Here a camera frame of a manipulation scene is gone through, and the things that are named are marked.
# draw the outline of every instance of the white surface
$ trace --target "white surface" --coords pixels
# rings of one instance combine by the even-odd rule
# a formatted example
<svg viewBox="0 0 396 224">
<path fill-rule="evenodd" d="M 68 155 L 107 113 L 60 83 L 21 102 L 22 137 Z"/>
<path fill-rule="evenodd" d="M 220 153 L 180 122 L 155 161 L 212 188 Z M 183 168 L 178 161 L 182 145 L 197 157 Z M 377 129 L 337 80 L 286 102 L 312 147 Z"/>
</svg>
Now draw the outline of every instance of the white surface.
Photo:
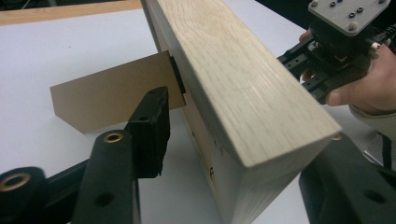
<svg viewBox="0 0 396 224">
<path fill-rule="evenodd" d="M 253 0 L 225 2 L 275 55 L 294 46 L 303 32 Z M 50 86 L 156 52 L 142 10 L 2 26 L 0 43 L 0 174 L 38 166 L 51 176 L 87 159 L 104 130 L 82 134 L 54 116 Z M 373 131 L 345 107 L 328 110 L 365 147 L 364 139 Z M 142 221 L 218 224 L 217 208 L 179 111 L 171 112 L 171 123 L 163 176 L 139 181 Z M 308 223 L 297 179 L 254 223 Z"/>
</svg>

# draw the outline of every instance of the metal plate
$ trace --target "metal plate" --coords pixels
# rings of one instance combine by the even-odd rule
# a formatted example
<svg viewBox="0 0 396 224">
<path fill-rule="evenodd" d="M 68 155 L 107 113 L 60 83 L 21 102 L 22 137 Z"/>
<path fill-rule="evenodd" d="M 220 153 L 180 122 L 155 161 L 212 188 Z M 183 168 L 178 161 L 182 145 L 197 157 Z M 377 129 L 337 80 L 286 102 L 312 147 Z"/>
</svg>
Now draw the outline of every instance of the metal plate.
<svg viewBox="0 0 396 224">
<path fill-rule="evenodd" d="M 313 0 L 308 10 L 347 36 L 357 35 L 390 0 Z"/>
</svg>

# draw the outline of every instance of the wood grain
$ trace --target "wood grain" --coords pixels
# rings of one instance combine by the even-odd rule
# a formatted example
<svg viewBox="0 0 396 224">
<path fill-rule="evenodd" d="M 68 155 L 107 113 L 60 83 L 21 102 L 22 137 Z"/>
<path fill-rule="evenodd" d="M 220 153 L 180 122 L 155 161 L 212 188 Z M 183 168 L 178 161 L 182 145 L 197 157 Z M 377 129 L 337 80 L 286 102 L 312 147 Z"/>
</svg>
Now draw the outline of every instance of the wood grain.
<svg viewBox="0 0 396 224">
<path fill-rule="evenodd" d="M 143 7 L 188 90 L 184 113 L 223 221 L 251 223 L 340 127 L 221 0 Z"/>
<path fill-rule="evenodd" d="M 66 7 L 42 7 L 0 12 L 0 25 L 19 24 L 36 21 L 52 21 L 71 17 L 88 16 L 107 12 L 141 8 L 139 0 L 84 4 Z"/>
</svg>

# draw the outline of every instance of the brown cardboard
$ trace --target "brown cardboard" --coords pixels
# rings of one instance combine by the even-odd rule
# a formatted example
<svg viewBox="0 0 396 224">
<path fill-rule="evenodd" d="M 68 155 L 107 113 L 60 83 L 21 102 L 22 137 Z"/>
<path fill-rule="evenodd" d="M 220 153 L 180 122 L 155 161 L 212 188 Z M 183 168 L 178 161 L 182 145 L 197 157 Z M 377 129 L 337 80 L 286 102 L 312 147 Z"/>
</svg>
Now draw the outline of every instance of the brown cardboard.
<svg viewBox="0 0 396 224">
<path fill-rule="evenodd" d="M 147 91 L 167 86 L 169 108 L 185 104 L 169 53 L 81 77 L 50 88 L 55 115 L 82 133 L 127 121 Z"/>
</svg>

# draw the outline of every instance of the light wood board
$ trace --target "light wood board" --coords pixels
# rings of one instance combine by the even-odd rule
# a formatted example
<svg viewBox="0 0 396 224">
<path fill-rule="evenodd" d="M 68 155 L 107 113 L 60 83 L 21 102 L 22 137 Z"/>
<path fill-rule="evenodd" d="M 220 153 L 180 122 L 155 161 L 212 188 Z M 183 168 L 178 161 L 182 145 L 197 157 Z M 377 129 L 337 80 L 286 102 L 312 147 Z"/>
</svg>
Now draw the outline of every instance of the light wood board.
<svg viewBox="0 0 396 224">
<path fill-rule="evenodd" d="M 340 131 L 221 0 L 144 0 L 188 90 L 191 138 L 224 223 L 251 223 Z"/>
<path fill-rule="evenodd" d="M 185 104 L 168 52 L 70 80 L 50 93 L 55 115 L 86 133 L 127 121 L 143 96 L 162 86 L 170 109 Z"/>
<path fill-rule="evenodd" d="M 42 7 L 24 10 L 0 11 L 0 25 L 35 21 L 52 21 L 107 12 L 132 10 L 141 7 L 142 5 L 139 0 L 125 0 L 66 7 Z"/>
</svg>

